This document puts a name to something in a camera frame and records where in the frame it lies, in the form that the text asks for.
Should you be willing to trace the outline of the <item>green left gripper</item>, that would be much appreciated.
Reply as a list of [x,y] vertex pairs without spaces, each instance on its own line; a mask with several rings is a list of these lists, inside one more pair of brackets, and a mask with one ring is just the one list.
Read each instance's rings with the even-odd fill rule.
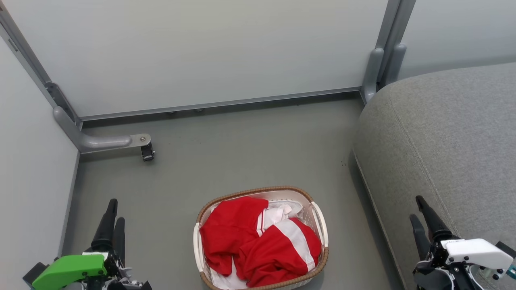
[[151,290],[125,267],[125,219],[116,221],[118,200],[111,199],[92,240],[92,251],[38,262],[23,276],[32,290]]

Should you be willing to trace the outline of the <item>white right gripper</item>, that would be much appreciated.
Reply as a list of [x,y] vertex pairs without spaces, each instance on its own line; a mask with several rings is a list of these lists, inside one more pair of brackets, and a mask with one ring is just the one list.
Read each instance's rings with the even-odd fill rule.
[[413,278],[420,290],[483,290],[476,275],[494,281],[515,279],[511,248],[481,238],[452,239],[453,233],[423,196],[416,196],[415,200],[428,228],[427,237],[420,219],[410,215],[421,260],[413,270]]

